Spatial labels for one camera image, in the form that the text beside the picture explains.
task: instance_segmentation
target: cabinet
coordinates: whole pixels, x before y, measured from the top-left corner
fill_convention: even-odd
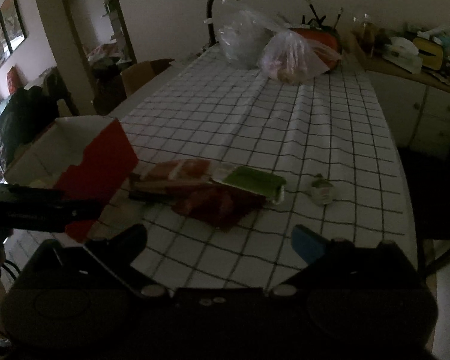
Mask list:
[[[450,150],[450,93],[368,71],[397,147],[446,159]]]
[[[450,150],[450,93],[429,88],[410,148],[445,159]]]
[[[389,74],[367,71],[397,147],[412,140],[426,85]]]

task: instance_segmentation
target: chair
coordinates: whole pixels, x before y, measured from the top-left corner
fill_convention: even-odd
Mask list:
[[[425,279],[450,263],[449,249],[427,264],[423,243],[450,240],[450,165],[406,149],[399,153],[415,217],[418,273]]]
[[[127,97],[137,92],[143,85],[170,66],[173,59],[144,61],[126,68],[120,73]]]

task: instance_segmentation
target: red pillow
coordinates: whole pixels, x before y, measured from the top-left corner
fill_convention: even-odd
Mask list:
[[[7,73],[7,85],[10,95],[13,95],[13,93],[15,93],[18,88],[21,88],[23,86],[15,66],[13,66]]]

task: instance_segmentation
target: red cardboard box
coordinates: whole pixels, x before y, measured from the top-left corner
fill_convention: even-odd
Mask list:
[[[66,199],[96,199],[105,207],[138,159],[119,121],[103,116],[58,118],[5,172],[10,184],[46,180]],[[84,242],[95,221],[75,222],[66,233]]]

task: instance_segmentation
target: lamp neck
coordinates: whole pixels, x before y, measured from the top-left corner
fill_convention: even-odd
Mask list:
[[[212,6],[214,5],[214,0],[208,0],[207,1],[207,19],[212,18]],[[215,39],[215,30],[214,30],[214,24],[208,23],[208,35],[209,35],[209,47],[212,47],[214,44],[217,43],[217,40]]]

